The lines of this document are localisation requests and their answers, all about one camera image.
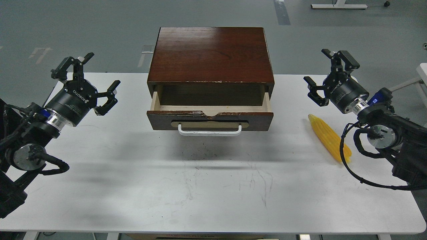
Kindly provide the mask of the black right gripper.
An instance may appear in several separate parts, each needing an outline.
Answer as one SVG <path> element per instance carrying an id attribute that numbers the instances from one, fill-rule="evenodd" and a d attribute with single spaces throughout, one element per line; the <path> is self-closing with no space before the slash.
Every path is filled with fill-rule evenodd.
<path id="1" fill-rule="evenodd" d="M 331 100 L 341 113 L 347 114 L 349 111 L 346 109 L 355 99 L 361 97 L 367 100 L 369 96 L 368 91 L 351 78 L 351 73 L 359 69 L 360 64 L 346 50 L 333 52 L 322 49 L 321 52 L 331 61 L 331 73 L 323 81 L 323 86 L 317 86 L 309 76 L 303 77 L 308 84 L 308 97 L 320 107 L 327 106 Z M 318 91 L 324 90 L 325 98 L 318 94 Z"/>

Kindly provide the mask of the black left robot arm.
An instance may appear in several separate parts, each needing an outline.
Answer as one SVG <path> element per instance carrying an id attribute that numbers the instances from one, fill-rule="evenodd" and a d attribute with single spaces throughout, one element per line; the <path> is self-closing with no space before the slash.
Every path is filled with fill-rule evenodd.
<path id="1" fill-rule="evenodd" d="M 38 176 L 65 173 L 69 165 L 46 152 L 45 147 L 59 137 L 64 126 L 77 126 L 93 109 L 103 116 L 118 102 L 120 84 L 115 80 L 105 92 L 84 78 L 84 65 L 94 56 L 66 57 L 51 70 L 51 77 L 63 88 L 45 105 L 34 102 L 25 108 L 1 100 L 0 216 L 7 217 L 24 204 L 25 189 Z"/>

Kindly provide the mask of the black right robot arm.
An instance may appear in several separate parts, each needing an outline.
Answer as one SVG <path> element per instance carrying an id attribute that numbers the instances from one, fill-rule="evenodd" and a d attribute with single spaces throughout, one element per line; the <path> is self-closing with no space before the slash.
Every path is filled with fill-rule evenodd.
<path id="1" fill-rule="evenodd" d="M 363 184 L 392 190 L 425 190 L 426 128 L 395 114 L 389 89 L 381 88 L 369 98 L 369 93 L 351 77 L 360 64 L 348 51 L 322 49 L 322 53 L 330 59 L 331 71 L 319 86 L 309 76 L 304 77 L 308 84 L 308 97 L 319 106 L 332 102 L 341 113 L 352 112 L 357 116 L 357 122 L 347 124 L 343 130 L 338 160 Z M 358 176 L 348 167 L 344 140 L 352 128 L 356 128 L 353 140 L 359 153 L 389 161 L 393 166 L 392 175 L 407 182 L 406 186 L 374 183 Z"/>

